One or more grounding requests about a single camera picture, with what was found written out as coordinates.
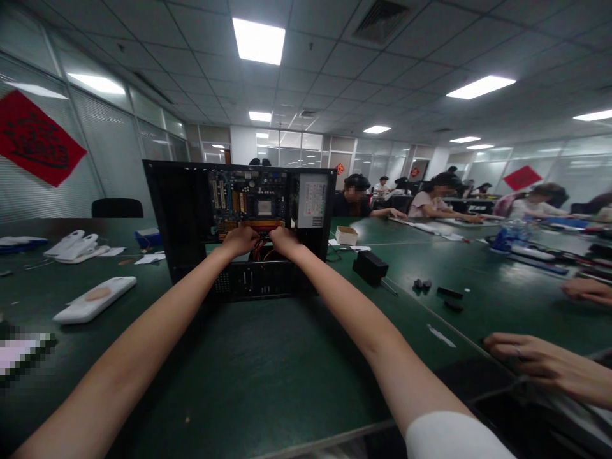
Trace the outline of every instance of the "air vent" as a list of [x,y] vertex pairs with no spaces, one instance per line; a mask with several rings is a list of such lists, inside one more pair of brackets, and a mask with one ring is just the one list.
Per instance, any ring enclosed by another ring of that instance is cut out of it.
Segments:
[[376,0],[357,30],[353,32],[353,36],[383,45],[409,14],[410,9],[405,6],[386,0]]
[[300,113],[300,118],[313,119],[316,116],[317,112],[314,112],[312,110],[302,110],[302,112]]

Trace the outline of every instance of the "small cardboard box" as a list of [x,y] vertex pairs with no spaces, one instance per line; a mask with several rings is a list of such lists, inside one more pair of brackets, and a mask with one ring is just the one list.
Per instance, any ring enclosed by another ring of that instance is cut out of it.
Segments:
[[336,229],[336,241],[343,245],[357,244],[357,231],[350,226],[339,226]]

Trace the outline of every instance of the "white shirt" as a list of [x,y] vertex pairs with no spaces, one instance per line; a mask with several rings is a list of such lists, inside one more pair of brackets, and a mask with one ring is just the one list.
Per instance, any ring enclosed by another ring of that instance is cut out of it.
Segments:
[[565,210],[557,209],[547,203],[531,203],[527,199],[515,200],[512,203],[512,209],[508,218],[523,219],[526,215],[525,211],[537,212],[544,215],[567,215]]

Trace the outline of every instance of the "fluorescent light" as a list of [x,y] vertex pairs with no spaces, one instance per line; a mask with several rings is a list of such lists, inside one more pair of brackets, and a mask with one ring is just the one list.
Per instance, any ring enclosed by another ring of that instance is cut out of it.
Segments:
[[372,126],[368,127],[368,129],[364,130],[364,132],[367,132],[368,134],[380,134],[381,132],[388,131],[389,129],[391,128],[387,126]]
[[480,140],[480,137],[461,137],[460,139],[451,140],[455,143],[473,142],[474,140]]
[[598,119],[606,118],[612,118],[612,110],[606,110],[605,112],[587,113],[586,115],[574,117],[574,119],[579,119],[580,121],[595,121]]
[[261,112],[249,112],[249,118],[251,118],[251,121],[270,122],[272,121],[272,114],[271,113],[261,113]]
[[42,86],[30,85],[26,83],[13,83],[13,82],[5,82],[5,83],[10,86],[14,86],[18,89],[22,89],[23,91],[31,92],[32,94],[35,94],[37,96],[51,97],[55,99],[68,99],[66,96],[63,96],[62,94],[58,94],[57,92],[50,91],[46,88],[43,88]]
[[109,94],[126,93],[126,90],[119,86],[117,83],[112,82],[111,80],[103,76],[81,75],[79,73],[68,73],[68,75],[99,92],[107,92]]
[[488,145],[487,143],[483,143],[482,145],[470,145],[468,148],[470,150],[483,150],[485,148],[493,148],[494,145]]
[[285,29],[236,18],[232,21],[241,59],[281,65]]
[[501,76],[489,75],[477,82],[471,83],[468,86],[463,86],[456,91],[449,92],[447,97],[454,97],[459,99],[474,99],[478,96],[482,96],[487,92],[501,89],[505,86],[516,83],[516,80],[510,80],[508,78],[502,78]]

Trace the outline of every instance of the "hand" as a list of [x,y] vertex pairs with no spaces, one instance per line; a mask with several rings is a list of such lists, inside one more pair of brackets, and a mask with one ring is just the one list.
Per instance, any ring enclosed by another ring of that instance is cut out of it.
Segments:
[[227,250],[232,258],[247,254],[255,248],[255,243],[259,240],[259,235],[250,226],[241,226],[231,230],[221,248]]
[[279,226],[270,232],[270,239],[274,244],[274,250],[279,254],[291,259],[291,257],[304,247],[295,237],[290,229]]
[[572,300],[591,300],[612,307],[612,287],[596,280],[575,278],[563,284],[561,290]]
[[401,218],[402,220],[406,220],[408,218],[408,215],[403,212],[400,212],[397,209],[394,209],[393,207],[389,208],[389,215],[395,218]]
[[484,346],[494,357],[519,357],[516,368],[549,390],[602,408],[612,408],[612,370],[540,338],[493,333]]

